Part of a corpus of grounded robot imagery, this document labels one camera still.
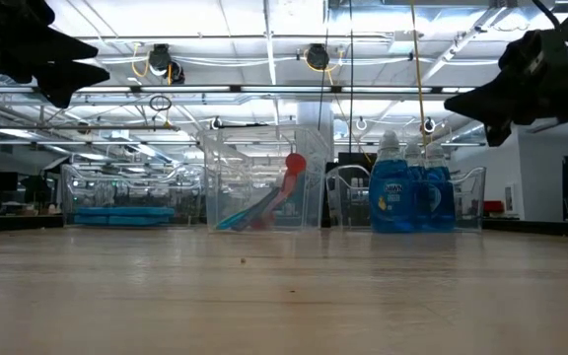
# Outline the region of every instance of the blue dish soap bottle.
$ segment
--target blue dish soap bottle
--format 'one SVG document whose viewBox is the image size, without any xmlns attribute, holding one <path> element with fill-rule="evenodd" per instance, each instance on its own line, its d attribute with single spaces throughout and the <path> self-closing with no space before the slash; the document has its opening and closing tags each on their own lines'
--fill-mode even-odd
<svg viewBox="0 0 568 355">
<path fill-rule="evenodd" d="M 413 183 L 414 207 L 412 221 L 415 230 L 424 230 L 431 219 L 431 202 L 429 200 L 429 184 L 427 183 L 426 167 L 422 157 L 422 148 L 415 143 L 409 143 L 404 149 L 406 161 Z"/>
<path fill-rule="evenodd" d="M 377 233 L 413 232 L 414 195 L 411 172 L 394 131 L 381 139 L 370 178 L 370 219 Z"/>
<path fill-rule="evenodd" d="M 429 227 L 438 232 L 450 232 L 455 228 L 455 195 L 444 149 L 439 144 L 430 144 L 426 147 L 426 158 L 431 204 Z"/>
</svg>

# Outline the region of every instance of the red item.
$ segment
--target red item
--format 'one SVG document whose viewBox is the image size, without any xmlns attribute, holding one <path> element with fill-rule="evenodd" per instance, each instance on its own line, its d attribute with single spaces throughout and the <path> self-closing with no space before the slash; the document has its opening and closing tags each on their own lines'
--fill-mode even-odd
<svg viewBox="0 0 568 355">
<path fill-rule="evenodd" d="M 286 157 L 286 173 L 282 181 L 280 192 L 271 200 L 271 202 L 264 208 L 260 218 L 251 223 L 254 229 L 264 229 L 270 225 L 275 219 L 273 216 L 273 209 L 287 199 L 295 190 L 297 184 L 297 175 L 306 169 L 306 159 L 297 153 L 291 153 Z"/>
<path fill-rule="evenodd" d="M 483 201 L 483 212 L 502 213 L 505 212 L 505 206 L 502 201 Z"/>
</svg>

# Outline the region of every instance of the clear plastic bin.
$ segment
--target clear plastic bin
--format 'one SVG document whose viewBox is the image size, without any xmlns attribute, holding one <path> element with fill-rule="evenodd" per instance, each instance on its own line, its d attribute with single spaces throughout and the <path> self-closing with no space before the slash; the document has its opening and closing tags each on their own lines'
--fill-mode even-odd
<svg viewBox="0 0 568 355">
<path fill-rule="evenodd" d="M 62 212 L 67 225 L 149 227 L 205 222 L 202 167 L 169 167 L 156 176 L 129 176 L 129 168 L 86 168 L 62 167 Z"/>
<path fill-rule="evenodd" d="M 330 223 L 341 229 L 370 229 L 370 174 L 361 166 L 337 167 L 325 176 Z"/>
<path fill-rule="evenodd" d="M 357 172 L 356 176 L 364 174 L 368 178 L 351 178 L 352 171 Z M 451 179 L 455 188 L 456 230 L 480 232 L 483 220 L 485 168 L 475 168 L 465 175 L 455 174 Z M 371 226 L 367 171 L 359 166 L 337 167 L 327 173 L 325 182 L 332 226 L 341 230 L 369 230 Z"/>
<path fill-rule="evenodd" d="M 199 141 L 205 153 L 207 224 L 211 231 L 320 227 L 329 151 L 315 128 L 225 128 L 201 132 Z M 255 149 L 251 143 L 258 141 L 259 156 L 250 157 L 237 149 L 242 147 L 249 153 Z M 306 168 L 293 184 L 286 184 L 293 189 L 285 194 L 286 159 L 292 153 L 304 158 Z"/>
</svg>

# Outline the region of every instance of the wooden tabletop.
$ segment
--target wooden tabletop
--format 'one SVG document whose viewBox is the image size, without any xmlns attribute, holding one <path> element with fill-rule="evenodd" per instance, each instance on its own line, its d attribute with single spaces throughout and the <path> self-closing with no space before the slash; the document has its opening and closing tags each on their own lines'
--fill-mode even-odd
<svg viewBox="0 0 568 355">
<path fill-rule="evenodd" d="M 0 354 L 568 355 L 568 239 L 4 232 Z"/>
</svg>

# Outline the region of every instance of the blue item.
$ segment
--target blue item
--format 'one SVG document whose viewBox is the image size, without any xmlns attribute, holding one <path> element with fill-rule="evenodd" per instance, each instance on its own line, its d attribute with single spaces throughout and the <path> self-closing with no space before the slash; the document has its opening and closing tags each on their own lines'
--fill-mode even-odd
<svg viewBox="0 0 568 355">
<path fill-rule="evenodd" d="M 413 209 L 413 227 L 416 230 L 426 230 L 431 219 L 431 201 L 429 198 L 429 183 L 426 169 L 421 166 L 409 167 L 413 178 L 413 194 L 415 208 Z"/>
<path fill-rule="evenodd" d="M 92 226 L 155 226 L 170 223 L 175 215 L 168 207 L 80 207 L 74 223 Z"/>
<path fill-rule="evenodd" d="M 403 159 L 376 162 L 370 179 L 370 217 L 377 233 L 414 231 L 413 176 Z"/>
<path fill-rule="evenodd" d="M 450 232 L 455 228 L 455 195 L 447 167 L 427 169 L 431 219 L 429 228 L 438 232 Z"/>
</svg>

